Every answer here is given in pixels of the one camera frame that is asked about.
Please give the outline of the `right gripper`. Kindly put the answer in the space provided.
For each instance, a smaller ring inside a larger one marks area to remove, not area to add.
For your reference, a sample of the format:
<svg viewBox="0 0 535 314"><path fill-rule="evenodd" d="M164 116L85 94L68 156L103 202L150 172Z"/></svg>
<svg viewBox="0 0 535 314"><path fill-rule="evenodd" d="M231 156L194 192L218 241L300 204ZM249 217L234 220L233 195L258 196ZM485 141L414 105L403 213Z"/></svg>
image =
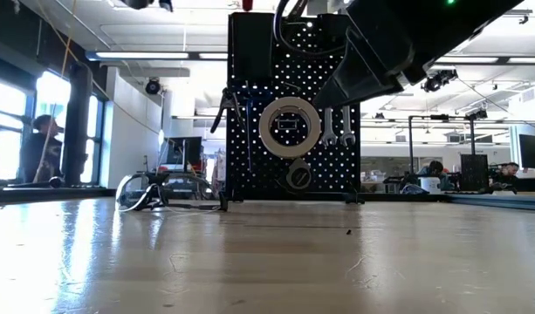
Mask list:
<svg viewBox="0 0 535 314"><path fill-rule="evenodd" d="M427 76L429 0L353 0L345 55L312 103L340 108L403 91Z"/></svg>

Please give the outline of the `person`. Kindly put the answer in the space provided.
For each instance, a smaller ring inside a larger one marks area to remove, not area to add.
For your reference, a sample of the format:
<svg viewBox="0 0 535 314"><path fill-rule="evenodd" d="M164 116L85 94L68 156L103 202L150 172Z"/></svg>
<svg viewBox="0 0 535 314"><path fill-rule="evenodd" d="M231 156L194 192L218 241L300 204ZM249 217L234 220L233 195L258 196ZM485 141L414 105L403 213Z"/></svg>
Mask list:
<svg viewBox="0 0 535 314"><path fill-rule="evenodd" d="M490 187L494 191L511 191L517 193L515 183L518 180L519 164L508 162L489 166Z"/></svg>
<svg viewBox="0 0 535 314"><path fill-rule="evenodd" d="M427 166L422 167L418 171L419 175L434 175L440 179L440 189L442 191L450 188L450 183L446 173L444 172L443 164L440 161L432 160Z"/></svg>
<svg viewBox="0 0 535 314"><path fill-rule="evenodd" d="M36 117L35 132L25 140L20 150L20 174L23 183L49 181L62 177L61 154L63 142L57 139L59 127L49 114Z"/></svg>

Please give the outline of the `black computer monitor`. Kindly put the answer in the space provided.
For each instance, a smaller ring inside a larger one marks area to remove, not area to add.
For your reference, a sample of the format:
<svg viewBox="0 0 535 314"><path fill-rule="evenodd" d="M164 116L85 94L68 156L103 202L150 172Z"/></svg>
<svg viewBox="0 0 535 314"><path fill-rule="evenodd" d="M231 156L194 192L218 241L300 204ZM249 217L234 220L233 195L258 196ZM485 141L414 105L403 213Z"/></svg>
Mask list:
<svg viewBox="0 0 535 314"><path fill-rule="evenodd" d="M174 137L167 140L166 163L192 166L202 162L201 137Z"/></svg>
<svg viewBox="0 0 535 314"><path fill-rule="evenodd" d="M520 163L522 167L535 168L535 135L519 135Z"/></svg>

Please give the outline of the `silver combination wrench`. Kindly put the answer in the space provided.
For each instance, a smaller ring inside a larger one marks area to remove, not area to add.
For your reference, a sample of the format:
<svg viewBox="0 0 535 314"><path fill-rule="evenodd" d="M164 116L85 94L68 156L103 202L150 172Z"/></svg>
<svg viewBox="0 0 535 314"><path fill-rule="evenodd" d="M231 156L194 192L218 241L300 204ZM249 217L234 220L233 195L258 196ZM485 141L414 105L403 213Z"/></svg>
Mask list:
<svg viewBox="0 0 535 314"><path fill-rule="evenodd" d="M343 119L343 134L340 137L340 142L344 147L355 144L355 136L351 128L351 117L350 117L350 107L343 106L341 108L342 119Z"/></svg>
<svg viewBox="0 0 535 314"><path fill-rule="evenodd" d="M331 107L324 110L324 132L321 136L322 144L325 147L336 145L338 141L337 135L333 132L333 111Z"/></svg>

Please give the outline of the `black handled hand tool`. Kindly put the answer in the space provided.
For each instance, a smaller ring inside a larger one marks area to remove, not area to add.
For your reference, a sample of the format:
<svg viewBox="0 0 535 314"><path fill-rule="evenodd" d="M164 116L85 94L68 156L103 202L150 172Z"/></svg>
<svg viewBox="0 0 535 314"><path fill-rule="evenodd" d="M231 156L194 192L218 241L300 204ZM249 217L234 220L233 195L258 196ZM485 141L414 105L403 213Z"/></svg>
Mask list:
<svg viewBox="0 0 535 314"><path fill-rule="evenodd" d="M222 90L222 97L220 100L218 113L213 121L212 127L209 130L211 133L216 132L216 129L223 118L223 114L229 111L233 111L235 113L237 124L242 128L244 133L246 132L247 126L243 118L244 106L239 102L237 94L231 91L229 87L225 87Z"/></svg>

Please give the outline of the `white bucket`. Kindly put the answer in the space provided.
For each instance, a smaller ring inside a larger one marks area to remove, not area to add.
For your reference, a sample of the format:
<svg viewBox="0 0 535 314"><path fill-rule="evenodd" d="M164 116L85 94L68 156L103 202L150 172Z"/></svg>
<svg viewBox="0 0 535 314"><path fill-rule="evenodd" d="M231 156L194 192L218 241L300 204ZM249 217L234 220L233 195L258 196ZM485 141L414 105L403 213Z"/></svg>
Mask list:
<svg viewBox="0 0 535 314"><path fill-rule="evenodd" d="M439 177L422 177L420 183L421 188L431 195L439 195L442 192Z"/></svg>

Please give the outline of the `clear safety glasses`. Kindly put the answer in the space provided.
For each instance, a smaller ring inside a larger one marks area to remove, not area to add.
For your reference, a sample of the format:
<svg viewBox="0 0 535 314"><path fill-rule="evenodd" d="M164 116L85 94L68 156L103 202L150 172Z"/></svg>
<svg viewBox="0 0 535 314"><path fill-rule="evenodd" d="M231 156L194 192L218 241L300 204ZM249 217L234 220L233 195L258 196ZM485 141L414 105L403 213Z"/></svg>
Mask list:
<svg viewBox="0 0 535 314"><path fill-rule="evenodd" d="M157 209L195 209L227 212L228 201L202 177L177 172L138 172L125 176L116 189L118 212Z"/></svg>

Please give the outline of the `long ceiling light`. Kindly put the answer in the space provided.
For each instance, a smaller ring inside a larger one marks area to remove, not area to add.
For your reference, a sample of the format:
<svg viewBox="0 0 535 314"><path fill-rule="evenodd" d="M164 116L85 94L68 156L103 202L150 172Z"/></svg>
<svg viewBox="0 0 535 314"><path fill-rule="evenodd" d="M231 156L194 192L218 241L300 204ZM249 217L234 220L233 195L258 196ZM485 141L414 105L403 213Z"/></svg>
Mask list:
<svg viewBox="0 0 535 314"><path fill-rule="evenodd" d="M191 60L191 61L223 61L227 52L168 52L168 51L88 51L86 58L92 61L104 60Z"/></svg>

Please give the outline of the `white tape roll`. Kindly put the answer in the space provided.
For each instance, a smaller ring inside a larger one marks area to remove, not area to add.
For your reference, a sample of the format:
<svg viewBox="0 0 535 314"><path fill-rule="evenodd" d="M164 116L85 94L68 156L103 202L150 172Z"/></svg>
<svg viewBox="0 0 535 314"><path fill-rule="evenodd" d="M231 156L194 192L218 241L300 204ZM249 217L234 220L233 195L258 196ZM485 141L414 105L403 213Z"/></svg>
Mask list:
<svg viewBox="0 0 535 314"><path fill-rule="evenodd" d="M305 121L308 134L305 139L294 146L278 143L271 136L273 120L283 113L296 113ZM262 112L259 120L259 135L264 147L284 159L294 159L308 153L316 146L321 134L320 117L316 109L306 100L296 97L283 97L272 101Z"/></svg>

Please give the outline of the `black building pillar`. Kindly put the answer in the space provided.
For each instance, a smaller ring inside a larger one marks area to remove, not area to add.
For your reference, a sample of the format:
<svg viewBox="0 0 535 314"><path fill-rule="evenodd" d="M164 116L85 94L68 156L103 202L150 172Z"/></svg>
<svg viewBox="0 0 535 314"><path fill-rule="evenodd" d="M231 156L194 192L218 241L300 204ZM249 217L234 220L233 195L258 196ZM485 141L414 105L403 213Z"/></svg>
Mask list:
<svg viewBox="0 0 535 314"><path fill-rule="evenodd" d="M71 92L66 107L62 172L67 186L80 184L86 162L89 102L93 92L93 74L82 63L70 67Z"/></svg>

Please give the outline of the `black aluminium table frame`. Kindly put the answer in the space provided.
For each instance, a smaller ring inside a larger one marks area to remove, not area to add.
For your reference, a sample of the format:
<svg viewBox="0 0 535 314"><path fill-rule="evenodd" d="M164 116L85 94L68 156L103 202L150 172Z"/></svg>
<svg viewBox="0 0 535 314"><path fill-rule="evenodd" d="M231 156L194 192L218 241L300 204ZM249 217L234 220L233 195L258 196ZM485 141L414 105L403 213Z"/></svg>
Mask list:
<svg viewBox="0 0 535 314"><path fill-rule="evenodd" d="M115 190L109 188L2 188L0 203L25 203L36 201L80 200L114 197ZM307 193L305 195L275 195L271 201L345 201L353 194ZM380 202L448 202L496 208L512 208L535 211L535 195L388 195L357 194L359 200Z"/></svg>

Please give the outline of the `black metal stand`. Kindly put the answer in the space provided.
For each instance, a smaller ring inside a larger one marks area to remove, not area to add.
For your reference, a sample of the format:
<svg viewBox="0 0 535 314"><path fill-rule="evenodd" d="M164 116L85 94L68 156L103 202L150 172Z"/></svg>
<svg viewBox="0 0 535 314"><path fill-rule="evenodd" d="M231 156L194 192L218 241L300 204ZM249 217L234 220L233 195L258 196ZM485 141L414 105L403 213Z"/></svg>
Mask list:
<svg viewBox="0 0 535 314"><path fill-rule="evenodd" d="M475 138L475 122L478 119L481 119L483 117L484 111L480 111L477 113L473 113L471 115L466 115L464 117L461 116L451 116L448 114L434 114L434 115L411 115L408 117L408 149L409 149L409 159L410 159L410 176L417 177L419 180L422 177L437 177L434 175L419 175L415 174L414 172L414 142L412 140L412 121L414 119L422 119L422 120L437 120L441 121L443 123L450 123L453 119L455 121L460 121L461 119L468 123L470 126L470 154L476 154L476 138ZM477 192L483 194L488 188L490 187L490 179L489 179L489 186L485 189L481 189Z"/></svg>

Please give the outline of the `black ceiling track light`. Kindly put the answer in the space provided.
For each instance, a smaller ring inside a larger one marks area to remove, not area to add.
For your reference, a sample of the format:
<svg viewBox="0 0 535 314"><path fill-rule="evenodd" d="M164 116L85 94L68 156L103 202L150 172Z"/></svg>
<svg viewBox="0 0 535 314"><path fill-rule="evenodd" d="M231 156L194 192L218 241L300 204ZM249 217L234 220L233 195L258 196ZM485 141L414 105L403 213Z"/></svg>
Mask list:
<svg viewBox="0 0 535 314"><path fill-rule="evenodd" d="M457 78L458 75L456 70L439 70L433 75L428 76L427 80L421 85L421 88L425 92L437 92L451 80Z"/></svg>

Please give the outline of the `black mesh box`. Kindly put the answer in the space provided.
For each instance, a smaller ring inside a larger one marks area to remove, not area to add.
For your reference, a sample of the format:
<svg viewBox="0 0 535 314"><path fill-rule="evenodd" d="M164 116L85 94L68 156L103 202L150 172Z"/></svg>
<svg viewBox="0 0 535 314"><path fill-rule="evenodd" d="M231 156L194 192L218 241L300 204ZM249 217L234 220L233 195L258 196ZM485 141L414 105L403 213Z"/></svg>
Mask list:
<svg viewBox="0 0 535 314"><path fill-rule="evenodd" d="M486 154L462 154L460 189L466 192L476 192L487 188L489 186L488 166Z"/></svg>

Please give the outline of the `black perforated peg board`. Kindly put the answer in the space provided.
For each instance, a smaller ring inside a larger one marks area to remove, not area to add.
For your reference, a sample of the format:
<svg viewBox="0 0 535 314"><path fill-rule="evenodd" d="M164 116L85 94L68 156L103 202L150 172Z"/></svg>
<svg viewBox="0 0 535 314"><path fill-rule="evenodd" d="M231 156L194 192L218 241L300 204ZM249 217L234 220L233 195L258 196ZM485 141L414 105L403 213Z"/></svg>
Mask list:
<svg viewBox="0 0 535 314"><path fill-rule="evenodd" d="M312 173L311 183L304 190L290 188L285 180L289 166L298 158L277 157L261 141L258 127L263 110L272 101L283 97L301 98L311 103L344 57L338 51L324 57L308 57L309 52L329 51L323 51L317 41L317 17L301 17L284 22L282 32L286 45L281 45L273 37L272 78L249 81L253 174L249 172L246 132L237 124L235 113L227 112L225 192L232 201L270 200L275 195L345 193L353 194L345 202L357 202L359 199L356 195L360 192L360 109L357 105L349 106L354 145L344 147L341 144L342 112L341 108L333 108L333 132L338 137L337 144L325 147L319 139L314 148L298 157L310 165ZM230 62L227 59L226 87L237 94L244 106L244 122L247 97L245 81L230 77Z"/></svg>

